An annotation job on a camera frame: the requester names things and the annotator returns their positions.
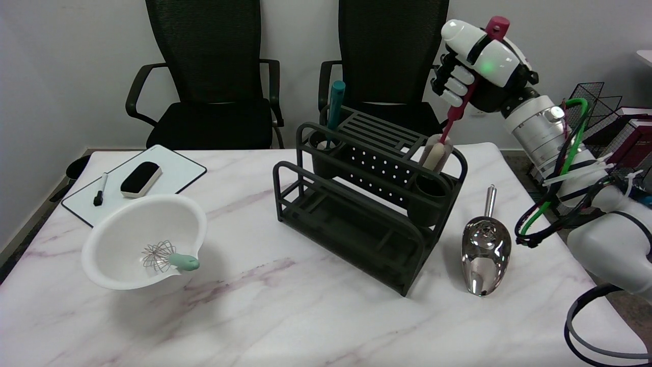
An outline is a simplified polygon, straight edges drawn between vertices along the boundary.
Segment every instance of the black office chair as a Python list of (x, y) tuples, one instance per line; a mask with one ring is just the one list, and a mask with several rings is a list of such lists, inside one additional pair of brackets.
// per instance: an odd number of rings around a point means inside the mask
[(448, 6), (449, 0), (340, 0), (342, 60), (321, 64), (319, 111), (328, 104), (331, 69), (342, 65), (345, 106), (424, 135), (441, 133), (422, 100)]
[[(147, 147), (172, 150), (268, 149), (278, 143), (280, 65), (260, 59), (259, 0), (146, 0), (149, 21), (165, 63), (143, 66), (131, 86), (126, 112), (154, 127)], [(260, 63), (269, 66), (269, 100)], [(136, 110), (152, 69), (167, 67), (181, 102), (156, 122)]]

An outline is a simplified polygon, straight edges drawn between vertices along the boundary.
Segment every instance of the scoop handle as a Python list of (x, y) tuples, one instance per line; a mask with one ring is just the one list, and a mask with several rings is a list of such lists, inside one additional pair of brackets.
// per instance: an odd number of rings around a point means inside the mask
[(173, 253), (168, 257), (168, 261), (172, 266), (176, 266), (179, 270), (184, 270), (186, 272), (191, 272), (197, 270), (200, 267), (200, 262), (196, 257), (190, 255), (181, 255), (179, 253)]
[(492, 184), (489, 186), (487, 189), (487, 199), (484, 204), (484, 216), (491, 218), (491, 216), (494, 214), (494, 206), (496, 205), (496, 193), (497, 193), (496, 187)]

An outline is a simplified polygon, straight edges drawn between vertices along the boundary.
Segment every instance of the white wall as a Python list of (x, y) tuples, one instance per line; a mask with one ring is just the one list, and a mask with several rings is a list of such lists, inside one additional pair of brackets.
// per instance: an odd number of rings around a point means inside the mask
[(84, 145), (40, 68), (0, 12), (0, 251)]
[[(292, 142), (298, 124), (317, 118), (321, 62), (340, 57), (337, 1), (261, 2), (261, 56), (281, 62), (284, 135)], [(652, 1), (451, 0), (450, 18), (484, 25), (493, 15), (511, 19), (509, 37), (539, 72), (541, 93), (559, 101), (579, 82), (602, 80), (605, 92), (623, 94), (625, 104), (650, 105), (652, 69), (633, 55), (652, 48)], [(2, 244), (80, 147), (144, 145), (151, 128), (128, 117), (124, 103), (138, 69), (162, 57), (143, 0), (3, 0), (0, 16)], [(176, 100), (169, 73), (158, 69), (138, 108), (157, 119)], [(445, 115), (447, 107), (428, 88), (425, 100), (438, 116)], [(518, 148), (500, 120), (466, 118), (452, 137), (456, 144), (489, 140)], [(25, 139), (38, 141), (40, 151), (23, 149)], [(7, 154), (15, 152), (23, 155), (8, 160)], [(5, 183), (4, 177), (21, 180)]]

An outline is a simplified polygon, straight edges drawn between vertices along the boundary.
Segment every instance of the red brush handle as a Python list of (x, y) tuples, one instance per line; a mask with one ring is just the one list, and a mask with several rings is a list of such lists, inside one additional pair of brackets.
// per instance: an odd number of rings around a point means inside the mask
[[(492, 40), (503, 40), (505, 38), (505, 35), (507, 34), (507, 30), (509, 29), (509, 24), (510, 23), (507, 18), (504, 18), (502, 16), (494, 16), (489, 21), (489, 24), (487, 24), (485, 31), (487, 32), (487, 35), (489, 35), (489, 38), (491, 38)], [(449, 122), (446, 125), (446, 128), (444, 128), (444, 132), (441, 135), (441, 139), (439, 140), (439, 142), (442, 144), (445, 143), (446, 137), (451, 131), (452, 124), (455, 121), (460, 120), (462, 117), (464, 117), (464, 110), (466, 109), (466, 105), (471, 100), (471, 97), (473, 96), (473, 92), (475, 92), (475, 88), (478, 86), (480, 77), (476, 73), (473, 74), (475, 76), (475, 82), (469, 86), (468, 92), (464, 96), (464, 99), (462, 99), (462, 105), (459, 107), (451, 107), (451, 109), (449, 110), (448, 113)]]

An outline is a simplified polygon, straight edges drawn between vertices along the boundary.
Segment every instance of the white cable tie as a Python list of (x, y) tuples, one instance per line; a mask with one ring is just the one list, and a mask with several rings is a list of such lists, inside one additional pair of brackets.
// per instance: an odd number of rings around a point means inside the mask
[(641, 173), (643, 173), (643, 170), (637, 170), (636, 172), (627, 175), (627, 191), (625, 192), (625, 197), (623, 200), (627, 199), (632, 193), (632, 188), (634, 187), (634, 179)]
[(607, 154), (603, 155), (602, 157), (598, 158), (597, 161), (598, 161), (598, 162), (604, 162), (604, 161), (606, 161), (607, 159), (609, 159), (609, 157), (611, 157), (612, 155), (614, 155), (613, 152), (611, 152), (611, 153), (607, 153)]
[(542, 186), (543, 187), (548, 187), (548, 186), (550, 186), (552, 184), (556, 184), (557, 182), (563, 182), (563, 181), (569, 180), (571, 178), (584, 177), (584, 176), (587, 176), (587, 175), (592, 174), (594, 172), (598, 172), (598, 171), (601, 171), (601, 170), (607, 170), (607, 169), (613, 168), (613, 167), (614, 167), (613, 163), (605, 165), (603, 162), (598, 161), (596, 163), (593, 163), (590, 166), (586, 166), (586, 167), (583, 167), (583, 168), (572, 170), (572, 171), (570, 171), (570, 172), (568, 172), (568, 173), (566, 173), (564, 175), (561, 175), (561, 176), (558, 176), (558, 177), (553, 177), (553, 178), (548, 178), (547, 180), (543, 181)]

